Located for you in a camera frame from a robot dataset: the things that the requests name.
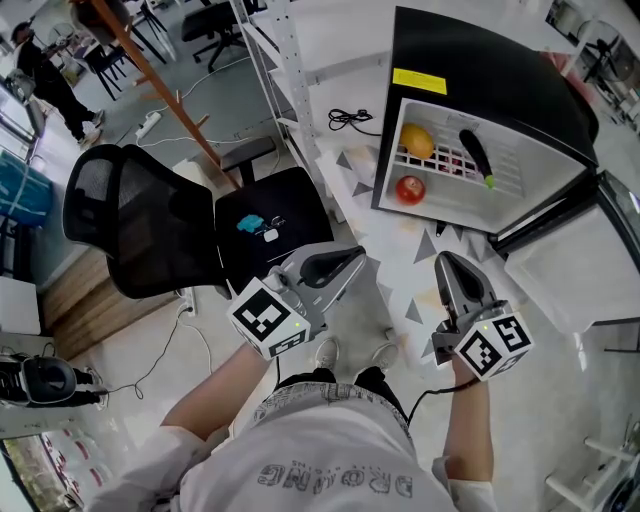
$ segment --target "mini refrigerator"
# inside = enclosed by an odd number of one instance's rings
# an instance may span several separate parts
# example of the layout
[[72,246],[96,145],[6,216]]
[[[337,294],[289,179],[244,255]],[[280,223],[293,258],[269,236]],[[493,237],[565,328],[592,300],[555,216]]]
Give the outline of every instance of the mini refrigerator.
[[[416,149],[407,124],[430,141]],[[562,332],[640,321],[640,203],[598,169],[597,131],[543,55],[398,7],[372,207],[486,233]],[[407,176],[417,202],[396,192]]]

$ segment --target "black cable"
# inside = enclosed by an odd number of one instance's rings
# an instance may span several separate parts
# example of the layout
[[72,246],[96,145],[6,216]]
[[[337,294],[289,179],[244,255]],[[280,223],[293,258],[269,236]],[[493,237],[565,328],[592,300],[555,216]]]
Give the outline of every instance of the black cable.
[[373,116],[369,114],[365,109],[360,109],[356,114],[349,114],[340,108],[332,108],[329,111],[329,129],[337,132],[342,130],[345,126],[350,125],[355,131],[363,133],[364,135],[371,135],[372,137],[382,137],[381,133],[369,133],[358,128],[355,123],[362,123],[373,119]]
[[276,356],[276,388],[280,385],[280,356]]
[[459,386],[454,386],[452,388],[443,388],[443,389],[427,389],[424,393],[420,395],[420,398],[416,400],[413,409],[411,409],[411,414],[409,414],[409,419],[407,420],[407,425],[411,425],[411,420],[413,419],[413,415],[416,413],[416,409],[422,399],[427,395],[444,395],[445,393],[455,393],[456,391],[464,391],[465,389],[469,389],[471,386],[475,386],[480,379],[478,377],[474,377],[469,382],[465,382],[464,384],[460,384]]
[[53,349],[53,354],[51,354],[50,357],[56,357],[56,347],[53,343],[51,343],[50,341],[48,341],[47,343],[45,343],[44,347],[42,347],[42,355],[40,357],[44,357],[44,353],[47,351],[47,346],[51,345],[51,348]]
[[176,329],[178,328],[178,320],[180,320],[180,315],[182,313],[185,313],[187,309],[183,309],[182,311],[180,311],[180,313],[178,314],[178,316],[176,317],[176,323],[173,325],[173,329],[171,329],[171,334],[169,334],[169,339],[167,340],[167,343],[164,346],[164,350],[162,351],[162,354],[160,354],[158,356],[158,359],[156,359],[156,362],[153,363],[153,366],[151,367],[151,369],[145,373],[142,377],[140,377],[137,381],[135,381],[133,384],[125,384],[124,386],[120,386],[119,388],[116,388],[114,390],[107,390],[106,393],[108,395],[111,395],[112,393],[116,393],[122,389],[126,389],[126,388],[133,388],[135,393],[136,393],[136,397],[138,398],[138,400],[142,400],[144,398],[144,393],[142,393],[142,390],[138,387],[138,384],[140,384],[144,379],[146,379],[149,375],[151,375],[151,372],[153,370],[155,370],[156,366],[158,365],[158,363],[160,362],[160,359],[162,359],[164,357],[164,355],[167,353],[167,349],[169,348],[169,344],[171,343],[171,339],[173,338],[173,334],[176,332]]
[[120,136],[120,138],[119,138],[117,141],[115,141],[113,144],[114,144],[114,145],[116,145],[116,146],[117,146],[118,144],[120,144],[120,142],[122,142],[122,139],[124,139],[127,135],[129,135],[129,132],[131,131],[131,128],[133,128],[133,127],[134,127],[134,125],[133,125],[133,124],[132,124],[131,126],[129,126],[129,128],[127,128],[127,131],[126,131],[126,132],[124,132],[124,133]]

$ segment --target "person's arm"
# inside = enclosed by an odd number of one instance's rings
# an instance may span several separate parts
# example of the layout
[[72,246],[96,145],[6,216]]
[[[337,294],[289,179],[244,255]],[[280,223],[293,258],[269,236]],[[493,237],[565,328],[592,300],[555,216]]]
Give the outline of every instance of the person's arm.
[[[455,385],[465,384],[473,373],[454,357]],[[453,480],[491,482],[493,445],[489,419],[489,385],[479,382],[453,394],[449,432],[444,447],[447,476]]]
[[161,427],[117,478],[94,496],[89,512],[151,510],[175,494],[210,434],[231,423],[269,367],[248,343],[169,411]]
[[45,48],[45,50],[42,52],[42,54],[44,55],[45,60],[49,60],[56,53],[64,50],[67,46],[69,46],[69,41],[67,41],[65,44],[58,44],[58,45],[54,46],[53,48]]
[[269,363],[245,343],[213,375],[180,400],[162,425],[182,427],[206,440],[235,419],[262,380]]

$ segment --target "wooden pole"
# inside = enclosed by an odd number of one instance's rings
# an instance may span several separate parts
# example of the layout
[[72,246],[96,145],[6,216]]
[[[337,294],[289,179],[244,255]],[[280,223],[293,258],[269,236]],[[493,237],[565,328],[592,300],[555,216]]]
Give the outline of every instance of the wooden pole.
[[171,93],[169,88],[165,85],[165,83],[160,79],[155,70],[151,67],[151,64],[147,62],[147,59],[144,58],[142,52],[138,49],[137,45],[131,40],[129,34],[127,34],[125,28],[120,24],[116,16],[113,14],[111,9],[107,6],[104,0],[91,0],[91,4],[98,11],[98,14],[103,19],[103,21],[109,26],[111,31],[115,34],[120,41],[120,44],[125,49],[129,57],[133,59],[133,61],[138,65],[142,73],[144,73],[145,77],[148,78],[149,82],[153,85],[158,94],[162,97],[162,99],[169,106],[169,109],[176,115],[178,120],[184,125],[189,134],[196,140],[196,142],[200,145],[205,154],[209,157],[211,162],[213,163],[213,167],[216,173],[219,173],[227,180],[234,189],[239,189],[240,186],[238,182],[233,179],[232,176],[222,172],[220,169],[220,156],[213,150],[213,148],[209,145],[204,136],[200,133],[200,130],[196,126],[196,124],[191,120],[191,118],[187,115],[182,107],[182,104],[176,101],[176,98]]
[[204,123],[206,123],[206,122],[207,122],[207,120],[208,120],[208,119],[209,119],[209,114],[205,114],[205,115],[203,115],[203,116],[200,118],[200,121],[198,121],[198,122],[196,123],[196,126],[197,126],[198,128],[200,128]]

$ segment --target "yellow label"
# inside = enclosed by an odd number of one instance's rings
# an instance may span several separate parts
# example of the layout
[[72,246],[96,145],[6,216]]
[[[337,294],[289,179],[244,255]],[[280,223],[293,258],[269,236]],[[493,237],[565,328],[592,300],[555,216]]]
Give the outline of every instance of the yellow label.
[[408,69],[393,68],[393,83],[439,94],[447,94],[447,81],[444,78],[418,73],[417,71],[409,71]]

